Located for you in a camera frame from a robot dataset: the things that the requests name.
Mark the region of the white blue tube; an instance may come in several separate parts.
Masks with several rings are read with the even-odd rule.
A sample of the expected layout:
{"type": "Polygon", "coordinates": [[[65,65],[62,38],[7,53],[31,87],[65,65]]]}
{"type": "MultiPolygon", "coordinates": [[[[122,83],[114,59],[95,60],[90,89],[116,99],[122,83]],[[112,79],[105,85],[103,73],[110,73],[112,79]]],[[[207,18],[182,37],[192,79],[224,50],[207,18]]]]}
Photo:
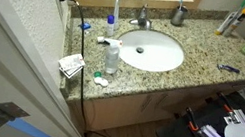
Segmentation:
{"type": "Polygon", "coordinates": [[[215,31],[215,34],[220,35],[221,33],[223,33],[223,31],[225,30],[226,26],[228,26],[228,24],[235,17],[236,14],[237,14],[237,11],[231,12],[226,17],[226,19],[223,21],[223,23],[219,26],[219,28],[217,28],[217,30],[215,31]]]}

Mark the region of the orange cap spray can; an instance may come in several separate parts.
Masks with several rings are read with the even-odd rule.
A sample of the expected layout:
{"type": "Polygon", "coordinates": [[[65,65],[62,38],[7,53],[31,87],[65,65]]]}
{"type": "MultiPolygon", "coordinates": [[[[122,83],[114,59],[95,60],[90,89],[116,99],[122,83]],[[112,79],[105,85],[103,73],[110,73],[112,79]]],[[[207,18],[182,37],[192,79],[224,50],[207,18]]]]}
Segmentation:
{"type": "Polygon", "coordinates": [[[230,36],[231,32],[236,29],[242,21],[245,19],[245,9],[241,11],[241,14],[235,19],[235,21],[232,22],[232,24],[224,31],[223,36],[227,37],[230,36]]]}

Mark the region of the blue razor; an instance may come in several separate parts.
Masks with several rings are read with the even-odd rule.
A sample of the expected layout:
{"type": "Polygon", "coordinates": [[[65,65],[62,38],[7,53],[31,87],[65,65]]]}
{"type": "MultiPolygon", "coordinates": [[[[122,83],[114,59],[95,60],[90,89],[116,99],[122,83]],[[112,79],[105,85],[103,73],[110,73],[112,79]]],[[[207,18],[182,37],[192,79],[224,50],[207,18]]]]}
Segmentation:
{"type": "Polygon", "coordinates": [[[237,73],[237,74],[240,73],[240,70],[238,70],[237,68],[233,68],[232,66],[218,64],[217,68],[220,70],[226,69],[226,71],[232,71],[232,72],[237,73]]]}

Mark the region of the wooden vanity cabinet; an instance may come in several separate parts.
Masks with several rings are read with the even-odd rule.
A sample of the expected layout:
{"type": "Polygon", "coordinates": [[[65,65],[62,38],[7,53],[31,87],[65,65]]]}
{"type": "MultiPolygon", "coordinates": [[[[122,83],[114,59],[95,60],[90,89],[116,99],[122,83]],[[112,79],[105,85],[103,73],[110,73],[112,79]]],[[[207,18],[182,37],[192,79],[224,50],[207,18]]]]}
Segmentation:
{"type": "Polygon", "coordinates": [[[207,104],[206,100],[214,98],[217,92],[231,94],[243,89],[244,82],[222,83],[210,86],[182,88],[152,93],[135,93],[84,101],[86,121],[83,121],[81,102],[69,102],[71,111],[77,119],[80,128],[88,131],[99,131],[118,128],[138,123],[171,119],[174,114],[181,114],[190,107],[194,110],[207,104]]]}

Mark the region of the clear spray bottle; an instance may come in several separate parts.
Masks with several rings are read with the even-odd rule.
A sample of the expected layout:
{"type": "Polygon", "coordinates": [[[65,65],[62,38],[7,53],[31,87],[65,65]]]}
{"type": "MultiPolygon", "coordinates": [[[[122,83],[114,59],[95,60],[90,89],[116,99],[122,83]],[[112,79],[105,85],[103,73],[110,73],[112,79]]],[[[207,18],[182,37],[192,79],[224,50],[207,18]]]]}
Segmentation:
{"type": "Polygon", "coordinates": [[[122,42],[114,39],[105,39],[108,43],[108,48],[105,55],[105,72],[108,74],[114,74],[118,68],[118,62],[120,57],[120,47],[122,42]]]}

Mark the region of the white door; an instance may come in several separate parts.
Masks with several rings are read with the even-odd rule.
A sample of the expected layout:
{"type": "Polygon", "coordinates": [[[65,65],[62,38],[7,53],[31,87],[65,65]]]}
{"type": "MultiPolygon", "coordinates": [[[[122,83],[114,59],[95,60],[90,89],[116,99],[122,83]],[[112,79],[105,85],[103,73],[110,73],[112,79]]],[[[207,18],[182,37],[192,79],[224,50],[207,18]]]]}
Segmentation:
{"type": "Polygon", "coordinates": [[[0,103],[29,116],[6,123],[0,137],[82,137],[59,90],[58,61],[44,63],[9,1],[0,0],[0,103]]]}

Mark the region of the white sink basin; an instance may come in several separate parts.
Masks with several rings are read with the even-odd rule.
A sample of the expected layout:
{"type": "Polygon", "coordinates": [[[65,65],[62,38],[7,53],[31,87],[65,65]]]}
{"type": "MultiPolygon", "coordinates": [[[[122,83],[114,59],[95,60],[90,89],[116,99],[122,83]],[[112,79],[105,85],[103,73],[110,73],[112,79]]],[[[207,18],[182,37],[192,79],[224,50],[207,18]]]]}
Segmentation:
{"type": "Polygon", "coordinates": [[[170,36],[154,31],[134,30],[120,36],[120,58],[130,66],[151,72],[166,72],[184,62],[181,45],[170,36]]]}

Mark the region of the grey metal cup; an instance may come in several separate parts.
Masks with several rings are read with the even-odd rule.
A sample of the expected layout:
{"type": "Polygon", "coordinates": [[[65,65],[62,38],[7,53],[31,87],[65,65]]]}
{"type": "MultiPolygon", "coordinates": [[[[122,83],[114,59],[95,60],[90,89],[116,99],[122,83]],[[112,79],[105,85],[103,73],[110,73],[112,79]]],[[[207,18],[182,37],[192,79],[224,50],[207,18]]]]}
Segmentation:
{"type": "Polygon", "coordinates": [[[178,6],[171,18],[171,23],[174,26],[181,26],[187,16],[188,9],[185,6],[178,6]]]}

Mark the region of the white bottle blue cap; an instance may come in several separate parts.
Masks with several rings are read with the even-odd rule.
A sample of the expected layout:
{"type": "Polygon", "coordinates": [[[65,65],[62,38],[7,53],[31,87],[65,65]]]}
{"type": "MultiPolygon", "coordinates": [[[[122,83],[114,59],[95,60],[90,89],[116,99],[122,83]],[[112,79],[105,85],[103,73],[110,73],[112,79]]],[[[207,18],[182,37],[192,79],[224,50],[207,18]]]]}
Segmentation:
{"type": "Polygon", "coordinates": [[[107,27],[106,27],[106,34],[108,35],[108,37],[112,36],[113,33],[114,33],[114,22],[115,22],[115,19],[114,19],[114,16],[113,15],[109,15],[107,16],[107,27]]]}

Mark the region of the small blue object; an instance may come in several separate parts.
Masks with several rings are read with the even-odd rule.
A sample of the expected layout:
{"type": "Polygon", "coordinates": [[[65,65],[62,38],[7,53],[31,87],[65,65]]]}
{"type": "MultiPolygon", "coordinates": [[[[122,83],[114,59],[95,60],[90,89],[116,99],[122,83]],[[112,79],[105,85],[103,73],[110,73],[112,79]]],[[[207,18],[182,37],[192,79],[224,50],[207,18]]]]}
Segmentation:
{"type": "Polygon", "coordinates": [[[91,25],[89,23],[84,22],[83,24],[79,25],[81,29],[88,30],[91,25]]]}

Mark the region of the chrome faucet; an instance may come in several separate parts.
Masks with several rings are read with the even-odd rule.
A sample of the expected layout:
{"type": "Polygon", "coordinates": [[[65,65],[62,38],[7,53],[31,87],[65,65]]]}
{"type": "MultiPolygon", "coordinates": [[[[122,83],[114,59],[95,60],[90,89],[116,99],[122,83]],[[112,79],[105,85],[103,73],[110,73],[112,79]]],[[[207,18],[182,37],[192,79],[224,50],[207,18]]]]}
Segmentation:
{"type": "Polygon", "coordinates": [[[147,4],[144,4],[141,8],[141,11],[139,12],[139,17],[136,19],[131,19],[130,24],[132,25],[138,25],[140,28],[143,28],[144,30],[151,29],[152,22],[147,17],[147,4]]]}

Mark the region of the white contact lens case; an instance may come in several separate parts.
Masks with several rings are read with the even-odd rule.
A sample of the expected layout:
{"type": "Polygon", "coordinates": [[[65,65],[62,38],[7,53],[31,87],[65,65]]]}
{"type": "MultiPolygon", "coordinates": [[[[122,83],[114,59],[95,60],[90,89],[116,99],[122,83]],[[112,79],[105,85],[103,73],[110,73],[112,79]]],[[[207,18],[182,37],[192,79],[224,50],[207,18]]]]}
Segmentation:
{"type": "Polygon", "coordinates": [[[98,85],[101,85],[104,87],[109,85],[109,82],[102,77],[102,74],[99,71],[94,72],[94,82],[95,82],[95,84],[98,84],[98,85]]]}

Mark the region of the toothbrush in cup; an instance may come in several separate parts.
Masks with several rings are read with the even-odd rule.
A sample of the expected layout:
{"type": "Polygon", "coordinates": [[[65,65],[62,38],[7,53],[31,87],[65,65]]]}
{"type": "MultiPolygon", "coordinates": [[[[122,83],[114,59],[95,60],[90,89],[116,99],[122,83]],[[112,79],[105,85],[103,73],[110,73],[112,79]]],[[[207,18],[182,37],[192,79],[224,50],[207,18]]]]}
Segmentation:
{"type": "Polygon", "coordinates": [[[180,4],[179,4],[179,11],[181,11],[181,10],[183,10],[183,9],[182,9],[183,0],[179,0],[179,3],[180,3],[180,4]]]}

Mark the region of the white wall outlet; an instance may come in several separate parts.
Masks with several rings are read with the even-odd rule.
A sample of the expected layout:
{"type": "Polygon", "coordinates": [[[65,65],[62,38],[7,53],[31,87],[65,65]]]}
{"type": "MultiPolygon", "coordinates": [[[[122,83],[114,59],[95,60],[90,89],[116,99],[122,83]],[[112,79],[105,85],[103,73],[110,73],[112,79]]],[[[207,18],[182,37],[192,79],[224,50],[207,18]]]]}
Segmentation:
{"type": "Polygon", "coordinates": [[[62,24],[64,25],[62,4],[61,4],[60,0],[55,0],[55,3],[57,4],[56,6],[58,8],[59,16],[60,16],[60,19],[62,21],[62,24]]]}

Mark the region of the white paper packets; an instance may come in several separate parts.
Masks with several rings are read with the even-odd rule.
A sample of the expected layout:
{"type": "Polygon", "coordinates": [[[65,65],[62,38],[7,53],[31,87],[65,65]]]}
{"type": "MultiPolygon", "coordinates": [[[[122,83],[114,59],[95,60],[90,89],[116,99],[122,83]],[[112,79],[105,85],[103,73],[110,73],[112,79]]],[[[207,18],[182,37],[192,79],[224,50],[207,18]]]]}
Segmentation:
{"type": "Polygon", "coordinates": [[[63,72],[67,78],[71,78],[77,74],[78,71],[83,69],[85,62],[81,54],[74,54],[62,58],[59,60],[59,64],[60,71],[63,72]]]}

